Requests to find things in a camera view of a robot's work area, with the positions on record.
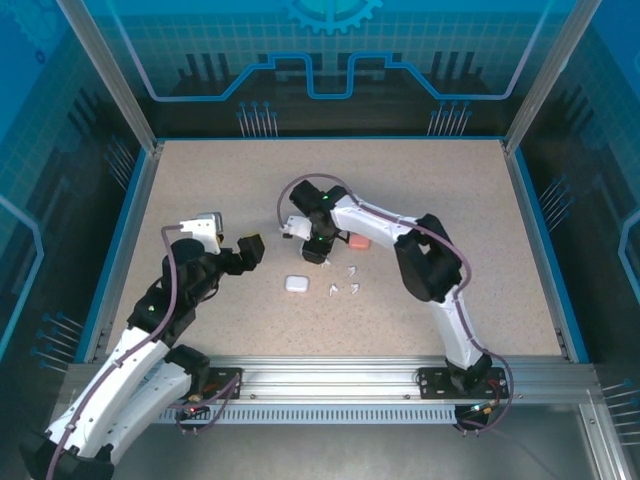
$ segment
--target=glass panel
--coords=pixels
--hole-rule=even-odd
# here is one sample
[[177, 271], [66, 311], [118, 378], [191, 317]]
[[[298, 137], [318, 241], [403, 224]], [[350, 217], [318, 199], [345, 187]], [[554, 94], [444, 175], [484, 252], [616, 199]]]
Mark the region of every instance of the glass panel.
[[[585, 345], [604, 386], [625, 378], [640, 381], [639, 18], [637, 2], [602, 2], [522, 142]], [[619, 393], [629, 390], [615, 390]], [[630, 398], [612, 400], [623, 403], [615, 413], [637, 410]], [[630, 422], [620, 432], [638, 430], [639, 418], [637, 412], [619, 417]], [[621, 438], [634, 442], [633, 436]], [[629, 448], [639, 465], [640, 450]]]
[[161, 137], [504, 135], [573, 0], [89, 9]]
[[55, 2], [0, 1], [0, 40], [0, 464], [23, 478], [140, 147]]

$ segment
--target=metal post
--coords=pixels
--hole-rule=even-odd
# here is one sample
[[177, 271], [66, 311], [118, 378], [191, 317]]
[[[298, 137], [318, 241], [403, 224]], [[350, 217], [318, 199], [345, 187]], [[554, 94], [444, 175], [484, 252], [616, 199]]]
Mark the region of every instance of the metal post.
[[577, 1], [507, 132], [505, 137], [507, 153], [515, 152], [520, 145], [600, 2], [601, 0]]
[[153, 153], [156, 137], [87, 7], [82, 0], [57, 2], [138, 142]]

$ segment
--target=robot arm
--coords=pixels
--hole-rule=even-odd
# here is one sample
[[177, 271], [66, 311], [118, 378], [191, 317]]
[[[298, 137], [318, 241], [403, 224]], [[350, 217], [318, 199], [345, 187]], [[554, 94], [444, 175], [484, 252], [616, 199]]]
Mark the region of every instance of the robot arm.
[[[68, 430], [71, 433], [64, 442], [54, 478], [110, 479], [126, 449], [162, 411], [180, 398], [203, 391], [209, 358], [185, 345], [174, 345], [195, 320], [196, 307], [217, 293], [221, 277], [254, 270], [262, 261], [264, 244], [259, 235], [253, 235], [238, 241], [238, 253], [221, 248], [222, 219], [218, 213], [199, 215], [181, 225], [182, 231], [191, 232], [193, 238], [171, 245], [176, 261], [177, 299], [169, 322], [155, 340], [120, 361], [123, 354], [154, 332], [167, 314], [171, 271], [165, 257], [162, 277], [136, 303], [127, 320], [128, 328], [100, 371], [44, 435], [34, 432], [20, 445], [34, 480], [45, 479], [53, 452]], [[158, 372], [140, 386], [160, 361], [163, 362]], [[112, 365], [117, 368], [96, 389], [98, 379]], [[74, 412], [89, 395], [80, 418], [72, 424]]]
[[[397, 215], [352, 198], [341, 186], [325, 193], [307, 180], [293, 188], [289, 199], [304, 217], [289, 217], [281, 230], [286, 238], [295, 236], [304, 240], [305, 260], [324, 263], [334, 241], [344, 240], [342, 232], [363, 235], [393, 249], [404, 286], [415, 298], [427, 302], [438, 323], [454, 385], [467, 392], [484, 378], [491, 367], [491, 358], [470, 341], [453, 299], [454, 287], [462, 280], [460, 259], [431, 237], [407, 226], [419, 225], [449, 241], [436, 217]], [[458, 302], [468, 319], [461, 294]]]

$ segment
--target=wire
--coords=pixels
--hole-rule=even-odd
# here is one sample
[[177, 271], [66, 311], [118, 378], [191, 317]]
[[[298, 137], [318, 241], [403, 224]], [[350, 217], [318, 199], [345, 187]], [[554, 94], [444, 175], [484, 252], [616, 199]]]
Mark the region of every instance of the wire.
[[73, 412], [69, 423], [65, 427], [65, 431], [56, 446], [56, 449], [53, 452], [51, 457], [51, 462], [49, 463], [49, 468], [47, 469], [46, 480], [53, 480], [53, 476], [56, 471], [56, 465], [60, 460], [60, 456], [64, 450], [64, 446], [69, 440], [69, 437], [76, 429], [76, 423], [80, 420], [80, 416], [82, 412], [87, 407], [95, 393], [98, 391], [100, 386], [105, 382], [105, 380], [111, 375], [117, 368], [122, 367], [122, 364], [130, 358], [132, 355], [135, 355], [141, 348], [147, 345], [149, 342], [154, 341], [157, 337], [162, 334], [164, 328], [169, 324], [171, 320], [171, 316], [173, 315], [173, 311], [176, 308], [176, 301], [178, 297], [178, 269], [176, 267], [176, 259], [173, 255], [173, 250], [171, 250], [171, 243], [169, 242], [169, 238], [167, 237], [167, 232], [169, 230], [182, 230], [181, 225], [170, 225], [166, 227], [162, 227], [160, 229], [160, 235], [162, 236], [162, 241], [164, 242], [164, 246], [167, 250], [167, 258], [169, 259], [169, 270], [171, 273], [171, 296], [169, 299], [169, 308], [167, 308], [167, 312], [165, 313], [164, 318], [158, 324], [153, 332], [151, 332], [147, 337], [138, 342], [137, 345], [132, 347], [130, 350], [127, 350], [122, 356], [120, 356], [117, 360], [115, 360], [107, 369], [100, 375], [95, 383], [89, 388], [86, 395], [82, 397], [82, 400], [78, 404], [78, 407]]
[[[471, 425], [473, 427], [479, 428], [479, 427], [484, 427], [484, 425], [482, 425], [481, 423], [478, 422], [474, 422], [473, 420], [462, 420], [463, 423], [466, 423], [468, 425]], [[538, 457], [535, 453], [533, 453], [533, 451], [531, 451], [529, 449], [529, 447], [527, 447], [524, 443], [522, 443], [520, 440], [518, 440], [516, 437], [509, 435], [508, 433], [503, 432], [502, 430], [498, 430], [497, 428], [493, 429], [493, 433], [495, 433], [496, 435], [505, 438], [507, 440], [509, 440], [512, 443], [515, 443], [518, 447], [520, 447], [527, 455], [529, 455], [529, 457], [536, 462], [543, 470], [545, 470], [549, 475], [551, 475], [552, 478], [556, 479], [556, 480], [562, 480], [560, 478], [560, 476], [555, 473], [548, 465], [546, 465], [541, 459], [540, 457]]]
[[195, 435], [196, 433], [206, 432], [207, 430], [213, 428], [215, 423], [222, 416], [222, 412], [224, 411], [224, 409], [227, 408], [227, 404], [229, 403], [229, 400], [231, 400], [231, 397], [233, 396], [233, 392], [236, 389], [236, 386], [238, 385], [239, 381], [240, 381], [240, 377], [238, 375], [236, 375], [235, 377], [233, 377], [233, 379], [231, 379], [231, 381], [227, 384], [226, 387], [224, 387], [222, 390], [220, 390], [218, 393], [216, 393], [210, 399], [208, 399], [208, 400], [206, 400], [204, 402], [200, 402], [199, 404], [187, 405], [189, 408], [200, 408], [200, 407], [203, 407], [203, 406], [208, 406], [208, 405], [212, 404], [214, 401], [216, 401], [218, 398], [220, 398], [222, 395], [224, 395], [225, 393], [227, 394], [227, 396], [224, 399], [224, 403], [222, 404], [222, 406], [220, 407], [218, 412], [215, 414], [215, 416], [211, 419], [211, 421], [209, 423], [207, 423], [206, 425], [203, 425], [202, 427], [199, 427], [199, 428], [194, 429], [194, 430], [187, 430], [186, 428], [183, 428], [182, 424], [180, 423], [180, 416], [177, 415], [176, 416], [176, 426], [180, 429], [182, 434], [184, 435], [186, 433], [193, 433]]
[[229, 385], [231, 385], [231, 382], [233, 382], [234, 380], [235, 380], [235, 384], [233, 385], [233, 389], [235, 389], [235, 387], [238, 385], [238, 382], [240, 381], [240, 377], [238, 375], [235, 375], [231, 380], [229, 380], [229, 383], [227, 383], [224, 386], [224, 388], [222, 388], [218, 393], [216, 393], [211, 398], [207, 398], [198, 403], [189, 403], [189, 404], [173, 403], [169, 405], [167, 408], [183, 408], [185, 406], [189, 406], [191, 408], [206, 407], [207, 405], [212, 404], [213, 402], [218, 400], [220, 397], [222, 397], [225, 394], [225, 392], [227, 392]]
[[364, 210], [365, 212], [375, 215], [376, 217], [386, 220], [388, 222], [397, 223], [398, 225], [402, 225], [403, 227], [417, 230], [420, 233], [423, 233], [424, 235], [434, 239], [435, 241], [440, 243], [442, 246], [449, 249], [456, 257], [458, 257], [458, 259], [464, 266], [465, 276], [462, 279], [462, 282], [460, 282], [460, 285], [458, 285], [458, 287], [453, 291], [453, 303], [455, 304], [456, 311], [460, 316], [460, 322], [462, 323], [462, 328], [464, 329], [465, 335], [467, 336], [467, 340], [471, 343], [471, 345], [477, 348], [480, 352], [486, 355], [489, 355], [490, 357], [494, 357], [498, 361], [500, 361], [500, 363], [504, 365], [504, 368], [507, 372], [507, 376], [509, 378], [509, 391], [511, 392], [511, 395], [509, 395], [509, 397], [507, 398], [507, 403], [504, 407], [504, 410], [500, 413], [500, 415], [498, 415], [498, 417], [490, 425], [487, 425], [486, 427], [484, 427], [482, 430], [480, 430], [480, 432], [486, 432], [493, 429], [500, 422], [502, 422], [505, 415], [511, 408], [511, 404], [513, 403], [515, 385], [513, 380], [513, 371], [511, 370], [511, 366], [509, 365], [509, 363], [505, 360], [505, 358], [502, 355], [494, 353], [488, 348], [483, 347], [478, 343], [478, 341], [474, 338], [473, 333], [471, 333], [471, 328], [469, 327], [467, 318], [464, 315], [464, 310], [462, 308], [462, 305], [460, 304], [459, 297], [460, 297], [460, 294], [462, 293], [462, 290], [464, 290], [467, 287], [467, 285], [469, 285], [469, 282], [471, 282], [471, 265], [469, 264], [469, 260], [467, 260], [464, 254], [458, 248], [456, 248], [451, 242], [441, 237], [437, 233], [432, 232], [431, 230], [421, 225], [418, 225], [416, 223], [408, 222], [406, 220], [401, 220], [397, 216], [390, 215], [386, 212], [381, 212], [375, 208], [372, 208], [366, 205], [355, 193], [353, 193], [353, 190], [351, 190], [351, 188], [342, 179], [336, 177], [335, 175], [330, 175], [327, 173], [307, 173], [305, 175], [299, 176], [298, 178], [292, 180], [291, 182], [289, 182], [289, 184], [287, 184], [284, 190], [282, 190], [282, 192], [280, 193], [280, 196], [278, 197], [278, 203], [276, 205], [276, 214], [278, 216], [278, 222], [280, 224], [280, 228], [284, 228], [284, 222], [282, 220], [282, 212], [281, 212], [282, 200], [284, 199], [284, 196], [287, 194], [287, 192], [291, 187], [293, 187], [298, 182], [302, 180], [306, 180], [308, 178], [326, 178], [326, 179], [337, 182], [347, 191], [347, 195], [349, 195], [351, 200], [353, 200], [354, 203], [356, 203], [358, 207]]

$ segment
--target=beige speckled tabletop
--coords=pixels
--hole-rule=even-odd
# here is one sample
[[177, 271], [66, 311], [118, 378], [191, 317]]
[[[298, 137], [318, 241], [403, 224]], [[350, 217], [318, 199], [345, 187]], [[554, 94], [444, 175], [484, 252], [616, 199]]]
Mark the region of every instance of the beige speckled tabletop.
[[[465, 298], [480, 339], [504, 354], [560, 353], [502, 150], [489, 140], [167, 142], [110, 348], [160, 275], [160, 227], [219, 210], [225, 245], [259, 231], [264, 261], [254, 272], [224, 277], [182, 343], [217, 355], [442, 355], [435, 321], [403, 287], [393, 251], [336, 244], [331, 266], [321, 269], [302, 260], [297, 240], [282, 239], [278, 194], [308, 172], [338, 175], [387, 210], [438, 216], [474, 268]], [[295, 211], [287, 201], [284, 215]], [[352, 278], [349, 265], [358, 267]], [[285, 291], [292, 274], [310, 278], [309, 292]], [[352, 282], [360, 284], [356, 295]], [[332, 283], [340, 291], [330, 298]]]

